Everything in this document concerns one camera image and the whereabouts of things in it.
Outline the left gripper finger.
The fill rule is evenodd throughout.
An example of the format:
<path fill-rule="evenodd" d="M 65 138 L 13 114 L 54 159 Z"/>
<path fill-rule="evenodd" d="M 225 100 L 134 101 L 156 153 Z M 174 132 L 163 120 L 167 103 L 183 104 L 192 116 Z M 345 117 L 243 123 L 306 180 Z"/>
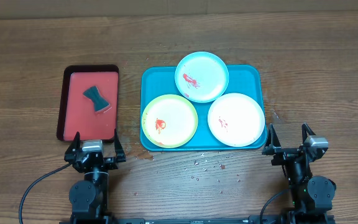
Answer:
<path fill-rule="evenodd" d="M 118 133 L 117 133 L 117 129 L 114 130 L 114 150 L 115 150 L 115 153 L 116 153 L 117 162 L 125 162 L 126 161 L 126 155 L 125 155 L 123 146 L 119 141 L 119 136 L 118 136 Z"/>
<path fill-rule="evenodd" d="M 76 132 L 75 137 L 64 154 L 66 162 L 75 162 L 77 153 L 81 149 L 80 133 Z"/>

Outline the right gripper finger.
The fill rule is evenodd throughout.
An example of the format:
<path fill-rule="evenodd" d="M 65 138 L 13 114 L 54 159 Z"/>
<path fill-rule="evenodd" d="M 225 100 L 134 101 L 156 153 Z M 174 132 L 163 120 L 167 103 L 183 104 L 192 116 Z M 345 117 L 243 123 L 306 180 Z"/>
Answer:
<path fill-rule="evenodd" d="M 268 126 L 268 136 L 265 142 L 265 146 L 262 149 L 262 155 L 274 155 L 281 151 L 281 144 L 278 136 L 275 132 L 275 128 L 272 123 Z"/>
<path fill-rule="evenodd" d="M 308 126 L 307 123 L 303 123 L 301 126 L 302 130 L 302 145 L 312 146 L 314 137 L 316 136 L 312 129 Z"/>

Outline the white plate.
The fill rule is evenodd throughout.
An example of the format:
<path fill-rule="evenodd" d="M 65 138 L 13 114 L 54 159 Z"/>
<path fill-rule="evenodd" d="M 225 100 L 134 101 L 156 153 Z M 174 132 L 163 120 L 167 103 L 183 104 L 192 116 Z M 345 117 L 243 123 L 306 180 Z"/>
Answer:
<path fill-rule="evenodd" d="M 265 129 L 265 116 L 261 106 L 241 93 L 220 96 L 210 106 L 207 120 L 213 136 L 231 147 L 253 144 Z"/>

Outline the green rimmed plate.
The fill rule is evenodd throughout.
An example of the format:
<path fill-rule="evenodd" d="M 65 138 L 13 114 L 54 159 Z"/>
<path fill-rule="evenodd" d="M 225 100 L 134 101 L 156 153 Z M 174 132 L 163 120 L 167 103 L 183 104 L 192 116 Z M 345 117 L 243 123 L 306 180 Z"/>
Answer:
<path fill-rule="evenodd" d="M 173 149 L 185 145 L 195 135 L 198 114 L 186 98 L 167 94 L 154 98 L 145 107 L 140 124 L 153 145 Z"/>

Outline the light blue rimmed plate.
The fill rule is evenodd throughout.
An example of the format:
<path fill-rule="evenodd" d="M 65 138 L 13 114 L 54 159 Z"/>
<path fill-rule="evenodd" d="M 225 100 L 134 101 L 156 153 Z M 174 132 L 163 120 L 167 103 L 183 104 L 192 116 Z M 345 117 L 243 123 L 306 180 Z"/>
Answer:
<path fill-rule="evenodd" d="M 217 55 L 193 52 L 180 60 L 174 80 L 179 92 L 188 100 L 209 103 L 226 91 L 229 71 Z"/>

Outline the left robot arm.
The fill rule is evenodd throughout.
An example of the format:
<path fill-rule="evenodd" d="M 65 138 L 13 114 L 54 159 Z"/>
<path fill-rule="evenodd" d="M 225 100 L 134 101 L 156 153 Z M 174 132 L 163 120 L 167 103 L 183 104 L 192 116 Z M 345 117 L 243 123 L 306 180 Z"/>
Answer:
<path fill-rule="evenodd" d="M 114 135 L 113 143 L 116 155 L 106 157 L 102 140 L 81 141 L 80 134 L 76 133 L 66 150 L 64 160 L 77 172 L 84 174 L 84 179 L 73 184 L 69 191 L 69 224 L 118 222 L 108 211 L 108 171 L 117 169 L 118 163 L 125 162 L 126 155 L 117 134 Z"/>

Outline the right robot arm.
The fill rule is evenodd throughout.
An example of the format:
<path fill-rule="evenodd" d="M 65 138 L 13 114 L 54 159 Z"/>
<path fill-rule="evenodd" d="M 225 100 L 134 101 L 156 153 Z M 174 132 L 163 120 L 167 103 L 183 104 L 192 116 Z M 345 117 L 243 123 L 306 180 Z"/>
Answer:
<path fill-rule="evenodd" d="M 302 143 L 298 147 L 283 148 L 274 126 L 268 126 L 268 136 L 262 154 L 272 156 L 271 164 L 280 166 L 288 179 L 288 188 L 275 194 L 262 207 L 259 223 L 334 223 L 327 215 L 333 207 L 336 184 L 329 178 L 314 176 L 310 164 L 328 151 L 328 140 L 316 135 L 307 123 L 301 127 Z M 291 194 L 292 208 L 285 208 L 274 218 L 264 217 L 267 206 L 277 197 Z"/>

